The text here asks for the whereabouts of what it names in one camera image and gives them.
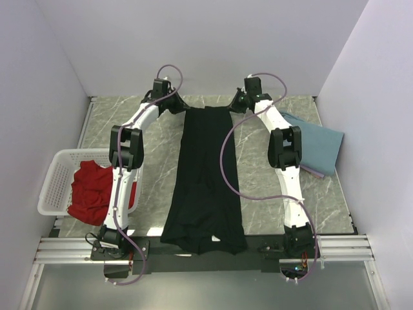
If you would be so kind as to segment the black t shirt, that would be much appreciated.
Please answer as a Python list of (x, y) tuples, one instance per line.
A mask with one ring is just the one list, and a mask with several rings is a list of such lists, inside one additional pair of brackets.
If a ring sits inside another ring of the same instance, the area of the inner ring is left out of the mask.
[(192, 108), (185, 114), (172, 204), (161, 242), (203, 254), (247, 249), (230, 112)]

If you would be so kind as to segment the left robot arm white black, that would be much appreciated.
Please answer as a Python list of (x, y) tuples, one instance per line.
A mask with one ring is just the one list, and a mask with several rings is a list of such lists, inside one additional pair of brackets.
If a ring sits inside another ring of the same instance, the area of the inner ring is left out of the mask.
[(143, 133), (164, 111), (177, 114), (187, 109), (189, 106), (171, 82), (166, 78), (156, 78), (137, 112), (122, 125), (111, 129), (109, 161), (112, 165), (112, 192), (98, 238), (113, 259), (120, 260), (129, 251), (125, 235), (130, 199), (134, 198), (137, 203), (139, 196), (137, 179), (144, 160)]

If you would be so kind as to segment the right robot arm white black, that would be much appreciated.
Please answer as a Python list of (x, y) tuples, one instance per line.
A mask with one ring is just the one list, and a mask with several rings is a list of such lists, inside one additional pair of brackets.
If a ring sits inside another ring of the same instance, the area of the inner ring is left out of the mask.
[(287, 96), (284, 93), (277, 100), (263, 93), (260, 73), (251, 74), (244, 79), (244, 87), (238, 88), (236, 95), (228, 106), (235, 113), (251, 110), (270, 133), (267, 158), (275, 170), (281, 194), (278, 196), (284, 205), (285, 241), (283, 250), (286, 255), (297, 258), (306, 249), (306, 244), (314, 239), (316, 229), (308, 212), (303, 206), (299, 173), (303, 155), (302, 135), (298, 126), (291, 125), (276, 108), (276, 103)]

